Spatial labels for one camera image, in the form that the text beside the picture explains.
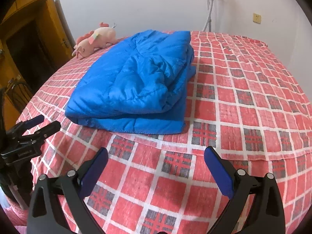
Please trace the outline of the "blue puffer jacket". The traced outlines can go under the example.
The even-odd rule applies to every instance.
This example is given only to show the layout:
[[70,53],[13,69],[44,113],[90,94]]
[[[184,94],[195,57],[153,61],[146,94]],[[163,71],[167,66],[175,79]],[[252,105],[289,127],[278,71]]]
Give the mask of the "blue puffer jacket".
[[73,123],[129,134],[179,134],[195,75],[189,31],[147,30],[114,45],[78,82],[65,107]]

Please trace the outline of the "black metal chair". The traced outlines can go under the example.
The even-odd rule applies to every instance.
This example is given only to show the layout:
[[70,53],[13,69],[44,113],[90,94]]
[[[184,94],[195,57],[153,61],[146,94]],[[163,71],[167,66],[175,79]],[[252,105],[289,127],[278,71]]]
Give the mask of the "black metal chair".
[[9,81],[1,78],[1,90],[3,107],[9,105],[19,113],[23,112],[34,95],[30,86],[17,78],[11,78]]

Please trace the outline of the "wooden wardrobe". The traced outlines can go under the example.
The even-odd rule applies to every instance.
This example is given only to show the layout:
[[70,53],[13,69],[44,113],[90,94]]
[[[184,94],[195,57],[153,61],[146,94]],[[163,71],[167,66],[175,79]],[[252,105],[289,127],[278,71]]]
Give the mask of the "wooden wardrobe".
[[[71,59],[72,51],[54,0],[15,0],[1,20],[1,78],[22,79],[34,94]],[[19,116],[5,105],[5,128]]]

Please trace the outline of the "red plaid bed blanket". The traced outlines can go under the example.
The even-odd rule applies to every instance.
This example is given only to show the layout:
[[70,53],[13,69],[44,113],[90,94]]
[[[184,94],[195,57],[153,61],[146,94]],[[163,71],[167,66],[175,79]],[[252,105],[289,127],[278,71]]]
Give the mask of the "red plaid bed blanket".
[[72,59],[20,115],[59,121],[33,159],[34,177],[78,168],[105,147],[108,164],[85,199],[106,233],[206,233],[227,204],[204,162],[204,150],[248,174],[272,173],[292,233],[311,207],[311,104],[295,78],[261,41],[192,32],[195,76],[188,83],[186,126],[177,135],[119,134],[82,127],[64,107],[102,55]]

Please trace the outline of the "pink unicorn plush toy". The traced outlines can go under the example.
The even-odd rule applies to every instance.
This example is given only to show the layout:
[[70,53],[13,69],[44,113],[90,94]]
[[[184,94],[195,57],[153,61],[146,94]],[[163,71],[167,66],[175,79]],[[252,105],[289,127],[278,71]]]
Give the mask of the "pink unicorn plush toy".
[[117,43],[116,24],[112,27],[107,23],[101,22],[99,28],[92,30],[76,39],[73,57],[79,56],[86,58],[98,49],[105,49]]

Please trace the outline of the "grey metal stand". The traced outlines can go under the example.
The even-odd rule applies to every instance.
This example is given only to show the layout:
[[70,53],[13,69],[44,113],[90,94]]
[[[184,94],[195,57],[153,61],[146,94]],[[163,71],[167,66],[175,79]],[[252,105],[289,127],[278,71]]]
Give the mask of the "grey metal stand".
[[212,10],[213,10],[213,4],[214,0],[206,0],[207,3],[207,19],[203,27],[203,31],[212,31]]

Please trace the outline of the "yellow wall socket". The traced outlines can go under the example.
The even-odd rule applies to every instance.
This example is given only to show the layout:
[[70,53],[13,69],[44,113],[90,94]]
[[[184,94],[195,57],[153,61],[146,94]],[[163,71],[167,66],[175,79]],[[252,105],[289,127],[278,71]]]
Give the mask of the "yellow wall socket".
[[253,13],[253,22],[256,24],[261,24],[262,16],[256,13]]

